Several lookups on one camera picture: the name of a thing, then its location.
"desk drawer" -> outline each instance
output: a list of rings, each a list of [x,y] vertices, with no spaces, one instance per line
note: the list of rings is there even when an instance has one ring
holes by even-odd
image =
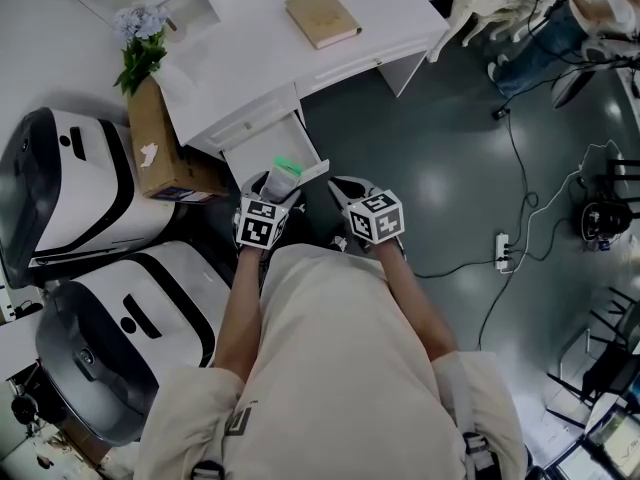
[[[387,62],[401,59],[421,51],[427,51],[431,46],[429,39],[422,37],[373,52],[366,57],[361,57],[343,64],[342,66],[331,68],[323,73],[299,78],[295,82],[298,98],[302,99],[305,96],[309,96],[309,94],[313,94],[314,92],[344,80],[345,78],[357,75],[358,73],[362,73],[368,69],[382,66]]]
[[[293,112],[298,103],[293,84],[281,87],[216,123],[203,140],[216,149],[232,147]]]
[[[224,149],[222,154],[239,187],[255,174],[270,170],[276,156],[288,158],[304,170],[321,163],[295,113],[273,123],[242,144]]]

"green leaves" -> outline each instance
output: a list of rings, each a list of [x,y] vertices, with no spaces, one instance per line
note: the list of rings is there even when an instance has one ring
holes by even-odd
[[[133,95],[142,81],[150,73],[160,69],[160,61],[167,54],[164,49],[164,33],[151,36],[147,40],[134,38],[126,50],[122,50],[124,71],[113,84],[119,85],[122,94]]]

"white cable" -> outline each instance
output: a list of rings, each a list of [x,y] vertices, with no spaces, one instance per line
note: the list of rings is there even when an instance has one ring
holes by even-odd
[[[524,261],[524,259],[527,257],[527,252],[529,252],[529,232],[531,231],[531,219],[533,219],[533,216],[536,215],[537,213],[543,212],[547,208],[549,208],[549,206],[551,206],[551,204],[556,200],[556,198],[564,190],[564,187],[567,184],[567,182],[570,180],[570,178],[572,176],[575,176],[576,174],[580,174],[580,172],[582,171],[582,167],[584,166],[584,163],[587,160],[587,156],[589,155],[589,151],[591,151],[592,147],[593,148],[604,149],[604,148],[607,148],[609,146],[609,144],[613,144],[615,146],[615,148],[618,150],[618,160],[624,160],[624,157],[622,156],[622,152],[620,151],[620,148],[618,147],[618,145],[615,143],[615,141],[613,139],[609,139],[605,144],[589,144],[589,147],[587,148],[587,150],[584,153],[584,156],[582,157],[582,162],[578,164],[578,170],[577,171],[573,171],[572,173],[569,173],[567,175],[567,177],[562,182],[562,185],[560,185],[560,188],[558,189],[558,191],[555,193],[555,195],[549,200],[549,202],[545,206],[543,206],[542,208],[537,209],[535,212],[532,212],[529,215],[529,218],[527,219],[527,238],[526,238],[526,241],[525,241],[524,253],[522,254],[522,258],[520,259],[520,262],[518,263],[518,266],[515,269],[513,269],[512,272],[508,272],[508,273],[515,274],[520,269],[520,267],[522,266],[522,262]]]

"cardboard box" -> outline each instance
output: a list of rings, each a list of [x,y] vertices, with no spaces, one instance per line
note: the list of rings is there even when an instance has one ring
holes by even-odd
[[[129,96],[128,106],[138,181],[146,197],[204,203],[229,194],[222,162],[178,144],[162,92],[152,77]]]

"robot vacuum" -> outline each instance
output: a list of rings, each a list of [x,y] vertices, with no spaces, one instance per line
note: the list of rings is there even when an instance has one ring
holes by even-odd
[[[12,288],[61,277],[65,263],[142,248],[175,209],[139,192],[127,128],[49,108],[17,126],[0,177],[0,253]]]
[[[167,372],[213,362],[229,292],[184,242],[125,256],[53,291],[36,333],[41,365],[87,429],[123,446],[142,435]]]

